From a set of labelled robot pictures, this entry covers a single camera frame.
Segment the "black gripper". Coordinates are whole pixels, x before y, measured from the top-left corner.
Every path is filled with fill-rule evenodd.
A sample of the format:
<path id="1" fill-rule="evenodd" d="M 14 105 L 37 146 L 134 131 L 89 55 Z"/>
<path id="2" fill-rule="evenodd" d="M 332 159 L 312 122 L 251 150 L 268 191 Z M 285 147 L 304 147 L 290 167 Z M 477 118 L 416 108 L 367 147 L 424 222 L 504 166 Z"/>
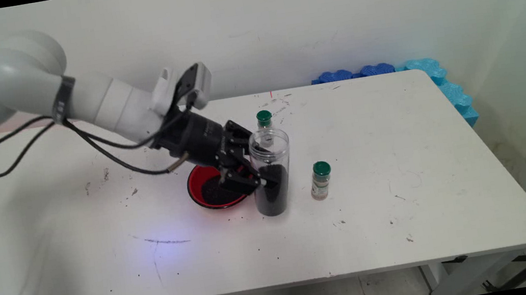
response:
<path id="1" fill-rule="evenodd" d="M 264 168 L 252 168 L 245 158 L 250 156 L 249 140 L 252 132 L 234 121 L 221 125 L 191 111 L 172 110 L 164 118 L 163 126 L 175 119 L 171 126 L 156 135 L 154 149 L 166 149 L 170 156 L 202 167 L 218 168 L 219 186 L 228 192 L 251 195 L 260 187 L 273 189 L 278 178 Z"/>

